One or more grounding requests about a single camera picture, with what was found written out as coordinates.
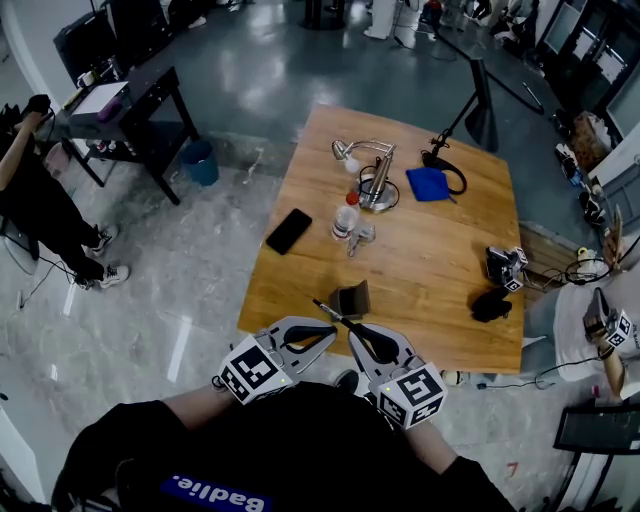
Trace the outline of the person's left forearm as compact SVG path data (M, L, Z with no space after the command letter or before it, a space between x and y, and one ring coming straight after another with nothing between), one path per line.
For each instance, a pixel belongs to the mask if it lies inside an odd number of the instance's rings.
M210 383L198 389L161 400L188 430L203 427L240 402L225 386Z

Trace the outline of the small dark box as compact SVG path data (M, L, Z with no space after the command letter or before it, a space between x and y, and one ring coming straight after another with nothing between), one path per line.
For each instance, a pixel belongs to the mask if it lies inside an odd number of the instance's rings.
M349 320L360 320L370 312L368 282L338 287L329 295L329 307Z

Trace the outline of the wooden bench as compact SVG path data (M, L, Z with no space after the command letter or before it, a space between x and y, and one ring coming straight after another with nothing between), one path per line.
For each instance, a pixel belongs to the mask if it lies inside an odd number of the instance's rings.
M528 309L566 283L564 272L575 260L575 251L562 237L535 223L520 221L519 231L520 247L528 259L522 271L524 307Z

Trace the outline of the black clamp stand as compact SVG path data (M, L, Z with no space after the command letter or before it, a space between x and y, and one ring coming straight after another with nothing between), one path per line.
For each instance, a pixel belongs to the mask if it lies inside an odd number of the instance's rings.
M445 128L437 137L432 138L430 140L431 150L424 151L422 154L422 161L425 165L435 164L438 160L439 151L442 148L449 147L447 143L448 138L453 134L455 128L457 127L459 122L462 120L464 115L467 113L467 111L469 110L473 102L476 100L476 98L477 98L477 93L474 92L472 96L469 98L469 100L466 102L462 110L453 120L453 122L447 128Z

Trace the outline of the person's dark shirt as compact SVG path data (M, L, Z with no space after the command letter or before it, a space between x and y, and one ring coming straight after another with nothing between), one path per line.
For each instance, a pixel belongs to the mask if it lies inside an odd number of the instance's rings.
M51 503L56 512L515 512L479 463L459 455L438 475L367 400L310 382L195 430L161 400L117 405L76 437Z

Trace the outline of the person's black shoe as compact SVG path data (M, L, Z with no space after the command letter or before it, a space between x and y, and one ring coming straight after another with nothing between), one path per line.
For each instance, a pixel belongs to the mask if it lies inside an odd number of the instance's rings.
M355 395L359 386L359 373L353 369L349 369L341 373L333 386L349 395Z

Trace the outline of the black pen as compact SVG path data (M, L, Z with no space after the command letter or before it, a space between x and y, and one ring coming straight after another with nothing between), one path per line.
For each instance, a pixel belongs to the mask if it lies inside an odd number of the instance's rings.
M312 302L333 319L344 325L350 332L354 332L355 334L361 335L362 337L365 337L367 335L368 329L363 324L356 324L352 322L351 320L347 319L340 313L334 311L329 306L315 298L312 299Z

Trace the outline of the black equipment case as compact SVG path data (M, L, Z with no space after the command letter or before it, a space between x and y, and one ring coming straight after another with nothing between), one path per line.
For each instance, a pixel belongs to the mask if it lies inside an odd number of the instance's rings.
M118 46L104 8L63 27L53 43L72 82L89 71L102 74L117 58Z
M173 38L160 0L110 0L109 9L116 40L132 66L143 64Z

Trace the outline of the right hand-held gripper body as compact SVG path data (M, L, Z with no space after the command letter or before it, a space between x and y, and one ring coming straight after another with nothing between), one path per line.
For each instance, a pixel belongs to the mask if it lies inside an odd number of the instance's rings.
M371 360L368 379L374 406L403 430L437 414L447 397L445 383L435 365L418 355L387 364Z

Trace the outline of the silver desk lamp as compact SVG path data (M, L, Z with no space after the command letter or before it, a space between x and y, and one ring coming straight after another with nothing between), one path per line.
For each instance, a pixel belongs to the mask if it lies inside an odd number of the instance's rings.
M357 159L352 156L356 149L379 153L371 173L366 174ZM334 140L331 144L334 158L343 164L348 173L357 175L355 192L359 206L365 211L382 213L393 209L399 201L399 189L388 178L395 149L395 144L376 140L361 140L349 144L342 140Z

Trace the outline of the black metal frame stand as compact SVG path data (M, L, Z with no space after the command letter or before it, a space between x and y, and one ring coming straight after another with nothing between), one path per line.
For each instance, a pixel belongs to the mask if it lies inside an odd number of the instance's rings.
M553 447L572 459L551 512L623 512L640 499L640 403L565 408Z

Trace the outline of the metal key bunch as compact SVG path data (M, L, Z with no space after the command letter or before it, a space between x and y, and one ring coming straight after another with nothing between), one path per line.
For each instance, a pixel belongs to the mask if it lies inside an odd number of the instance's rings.
M361 223L358 224L348 242L347 257L353 259L358 251L359 247L372 243L376 238L376 229L373 224Z

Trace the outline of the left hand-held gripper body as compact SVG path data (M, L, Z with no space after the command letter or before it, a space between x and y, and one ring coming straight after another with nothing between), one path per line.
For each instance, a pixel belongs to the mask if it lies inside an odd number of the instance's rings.
M248 335L222 361L223 387L242 404L266 398L298 383L299 355L267 330Z

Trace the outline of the black crumpled cloth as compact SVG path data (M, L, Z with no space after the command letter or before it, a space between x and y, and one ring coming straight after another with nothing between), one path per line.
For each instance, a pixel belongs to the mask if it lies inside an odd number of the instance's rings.
M512 309L508 295L509 291L504 287L493 288L482 294L471 306L472 317L482 323L507 318Z

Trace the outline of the clear water bottle red cap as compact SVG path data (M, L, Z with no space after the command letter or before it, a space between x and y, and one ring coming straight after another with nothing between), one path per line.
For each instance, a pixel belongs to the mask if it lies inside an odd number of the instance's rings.
M360 199L357 191L350 191L345 197L345 204L335 213L331 235L335 240L346 241L353 234L360 217Z

